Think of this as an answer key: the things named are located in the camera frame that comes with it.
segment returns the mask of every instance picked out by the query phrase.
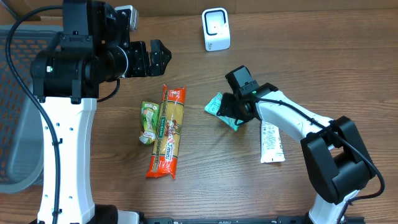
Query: white package with black stripe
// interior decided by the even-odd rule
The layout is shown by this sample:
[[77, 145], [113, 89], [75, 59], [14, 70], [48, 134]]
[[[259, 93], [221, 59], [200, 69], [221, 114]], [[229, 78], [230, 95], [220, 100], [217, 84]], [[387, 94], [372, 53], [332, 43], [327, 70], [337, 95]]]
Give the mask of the white package with black stripe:
[[279, 136], [279, 128], [261, 121], [261, 163], [283, 162], [285, 155]]

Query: cable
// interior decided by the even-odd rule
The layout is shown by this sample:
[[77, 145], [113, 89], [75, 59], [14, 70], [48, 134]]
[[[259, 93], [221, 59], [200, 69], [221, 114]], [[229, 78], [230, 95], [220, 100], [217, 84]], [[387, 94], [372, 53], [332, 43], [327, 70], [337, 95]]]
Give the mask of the cable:
[[292, 110], [294, 110], [295, 112], [297, 112], [299, 115], [303, 116], [305, 119], [309, 120], [311, 123], [317, 125], [319, 128], [322, 128], [322, 130], [327, 131], [329, 134], [331, 134], [332, 136], [334, 136], [335, 138], [337, 138], [339, 141], [341, 141], [341, 143], [343, 143], [344, 146], [348, 147], [349, 149], [351, 149], [353, 152], [355, 152], [359, 157], [362, 158], [362, 160], [365, 162], [365, 164], [370, 167], [377, 175], [377, 177], [379, 178], [380, 181], [380, 189], [379, 191], [377, 191], [374, 194], [370, 194], [370, 195], [364, 195], [364, 196], [358, 196], [358, 197], [354, 197], [351, 199], [348, 199], [347, 202], [345, 203], [343, 210], [341, 211], [339, 217], [338, 217], [338, 222], [341, 221], [341, 219], [343, 218], [343, 215], [345, 214], [345, 212], [347, 211], [347, 208], [349, 205], [351, 205], [354, 201], [356, 200], [362, 200], [362, 199], [369, 199], [369, 198], [375, 198], [380, 196], [384, 189], [386, 188], [386, 184], [384, 183], [384, 178], [381, 175], [380, 171], [377, 169], [377, 167], [372, 164], [367, 158], [365, 158], [365, 156], [360, 153], [354, 146], [352, 146], [350, 143], [348, 143], [345, 139], [343, 139], [341, 136], [339, 136], [338, 134], [336, 134], [335, 132], [333, 132], [331, 129], [325, 127], [324, 125], [320, 124], [318, 121], [315, 121], [315, 119], [309, 117], [308, 115], [306, 115], [303, 111], [300, 111], [299, 109], [297, 109], [295, 106], [290, 105], [288, 103], [283, 102], [282, 100], [278, 101], [278, 100], [270, 100], [270, 99], [264, 99], [264, 98], [256, 98], [257, 101], [265, 101], [265, 102], [270, 102], [270, 103], [276, 103], [279, 105], [284, 105]]
[[109, 94], [108, 96], [105, 96], [104, 98], [97, 100], [97, 103], [104, 102], [105, 100], [108, 100], [108, 99], [114, 97], [118, 93], [119, 89], [120, 89], [120, 78], [117, 78], [116, 79], [116, 88], [113, 90], [113, 92], [111, 94]]
[[54, 211], [52, 213], [53, 215], [53, 220], [52, 223], [56, 224], [58, 221], [58, 214], [59, 214], [59, 205], [60, 205], [60, 175], [61, 175], [61, 165], [60, 165], [60, 151], [59, 151], [59, 143], [58, 143], [58, 138], [57, 134], [55, 133], [55, 129], [53, 124], [51, 123], [51, 120], [48, 116], [48, 114], [45, 112], [43, 107], [40, 105], [40, 103], [36, 100], [34, 95], [30, 92], [29, 88], [25, 85], [25, 83], [22, 81], [22, 78], [18, 75], [18, 72], [12, 62], [11, 58], [11, 39], [12, 36], [14, 35], [15, 31], [17, 30], [18, 26], [33, 16], [34, 14], [37, 14], [39, 12], [47, 11], [47, 10], [52, 10], [52, 9], [62, 9], [62, 6], [46, 6], [46, 7], [41, 7], [38, 9], [35, 9], [28, 14], [26, 14], [24, 17], [18, 19], [16, 23], [11, 27], [10, 32], [8, 33], [7, 40], [6, 40], [6, 60], [7, 64], [10, 67], [10, 70], [12, 74], [14, 75], [14, 78], [17, 80], [18, 84], [22, 87], [23, 91], [26, 93], [26, 95], [29, 97], [29, 99], [33, 102], [33, 104], [36, 106], [36, 108], [39, 110], [39, 112], [42, 114], [43, 119], [47, 123], [47, 126], [49, 127], [51, 137], [52, 137], [52, 142], [54, 145], [54, 154], [55, 154], [55, 196], [54, 196]]

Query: blue-gray basket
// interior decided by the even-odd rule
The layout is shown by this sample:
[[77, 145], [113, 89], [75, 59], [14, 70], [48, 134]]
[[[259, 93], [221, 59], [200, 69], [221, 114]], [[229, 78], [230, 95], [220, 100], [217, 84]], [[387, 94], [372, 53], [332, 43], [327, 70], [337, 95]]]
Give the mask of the blue-gray basket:
[[[40, 113], [9, 70], [5, 56], [11, 26], [0, 26], [0, 193], [16, 193], [43, 183], [43, 131]], [[60, 26], [25, 26], [12, 39], [19, 75], [32, 89], [30, 63], [46, 49]]]

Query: wooden tabletop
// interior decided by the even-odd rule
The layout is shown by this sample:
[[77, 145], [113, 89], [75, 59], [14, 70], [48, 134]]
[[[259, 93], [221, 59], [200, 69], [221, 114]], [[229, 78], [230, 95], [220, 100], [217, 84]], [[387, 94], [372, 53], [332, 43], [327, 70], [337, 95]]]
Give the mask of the wooden tabletop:
[[[95, 203], [147, 217], [265, 218], [304, 215], [315, 191], [300, 144], [281, 133], [286, 161], [260, 163], [257, 120], [232, 131], [205, 105], [231, 91], [224, 76], [240, 65], [315, 113], [357, 125], [386, 180], [381, 197], [347, 214], [398, 223], [398, 9], [230, 15], [231, 48], [206, 52], [200, 16], [143, 17], [132, 40], [160, 39], [172, 60], [161, 77], [121, 81], [98, 104], [91, 138]], [[42, 22], [42, 24], [60, 24]], [[142, 101], [160, 102], [162, 84], [187, 88], [177, 178], [146, 179], [153, 146], [138, 140]], [[115, 83], [100, 86], [110, 93]], [[333, 155], [340, 152], [335, 149]], [[360, 193], [379, 188], [377, 178]], [[28, 223], [42, 188], [0, 195], [0, 223]]]

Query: black cable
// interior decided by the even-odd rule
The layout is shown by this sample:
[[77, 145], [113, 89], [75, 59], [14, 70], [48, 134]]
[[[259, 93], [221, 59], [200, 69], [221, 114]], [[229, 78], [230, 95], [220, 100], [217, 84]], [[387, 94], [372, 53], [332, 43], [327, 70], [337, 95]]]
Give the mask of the black cable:
[[55, 133], [55, 129], [53, 124], [51, 123], [51, 120], [48, 116], [48, 114], [45, 112], [43, 107], [40, 105], [40, 103], [36, 100], [34, 95], [30, 92], [29, 88], [25, 85], [25, 83], [22, 81], [22, 78], [18, 75], [18, 72], [12, 62], [11, 58], [11, 39], [12, 36], [14, 35], [15, 31], [17, 30], [18, 26], [33, 16], [36, 13], [47, 11], [47, 10], [52, 10], [52, 9], [62, 9], [62, 6], [46, 6], [46, 7], [41, 7], [38, 9], [35, 9], [28, 14], [26, 14], [24, 17], [18, 19], [16, 23], [11, 27], [10, 32], [8, 33], [7, 40], [6, 40], [6, 60], [8, 63], [8, 66], [10, 67], [10, 70], [12, 74], [14, 75], [14, 78], [17, 80], [18, 84], [22, 87], [23, 91], [26, 93], [26, 95], [29, 97], [29, 99], [33, 102], [33, 104], [36, 106], [36, 108], [40, 111], [40, 113], [43, 116], [43, 119], [47, 123], [47, 126], [50, 130], [51, 137], [52, 137], [52, 142], [54, 145], [54, 154], [55, 154], [55, 196], [54, 196], [54, 211], [52, 213], [53, 215], [53, 220], [52, 223], [56, 224], [58, 221], [58, 214], [59, 214], [59, 205], [60, 205], [60, 175], [61, 175], [61, 165], [60, 165], [60, 151], [59, 151], [59, 146], [58, 146], [58, 138], [57, 134]]
[[104, 102], [105, 100], [108, 100], [108, 99], [114, 97], [118, 93], [119, 89], [120, 89], [120, 78], [116, 79], [116, 88], [113, 90], [113, 92], [111, 94], [109, 94], [108, 96], [105, 96], [104, 98], [97, 100], [97, 102], [98, 103]]
[[309, 117], [303, 111], [300, 111], [299, 109], [297, 109], [295, 106], [290, 105], [288, 103], [285, 103], [282, 100], [278, 101], [278, 100], [270, 100], [270, 99], [264, 99], [264, 98], [256, 98], [256, 100], [257, 101], [270, 102], [270, 103], [276, 103], [276, 104], [279, 104], [279, 105], [284, 105], [284, 106], [294, 110], [299, 115], [301, 115], [305, 119], [309, 120], [311, 123], [317, 125], [319, 128], [322, 128], [323, 130], [327, 131], [329, 134], [331, 134], [332, 136], [337, 138], [339, 141], [341, 141], [341, 143], [343, 143], [344, 146], [348, 147], [353, 152], [355, 152], [359, 157], [361, 157], [362, 160], [365, 162], [365, 164], [368, 165], [368, 167], [370, 167], [376, 173], [376, 175], [377, 175], [377, 177], [379, 178], [379, 181], [380, 181], [380, 189], [379, 189], [379, 191], [377, 191], [374, 194], [358, 196], [358, 197], [354, 197], [354, 198], [348, 199], [347, 202], [345, 203], [344, 207], [343, 207], [343, 210], [341, 211], [341, 213], [340, 213], [340, 215], [339, 215], [339, 217], [337, 219], [338, 223], [341, 221], [341, 218], [343, 218], [343, 215], [345, 214], [348, 206], [351, 205], [354, 201], [362, 200], [362, 199], [375, 198], [375, 197], [380, 196], [383, 193], [384, 189], [386, 188], [386, 184], [384, 183], [384, 179], [383, 179], [383, 176], [381, 175], [380, 171], [367, 158], [365, 158], [365, 156], [362, 153], [360, 153], [354, 146], [352, 146], [350, 143], [348, 143], [341, 136], [339, 136], [338, 134], [333, 132], [331, 129], [329, 129], [329, 128], [325, 127], [324, 125], [320, 124], [318, 121], [315, 121], [315, 119]]

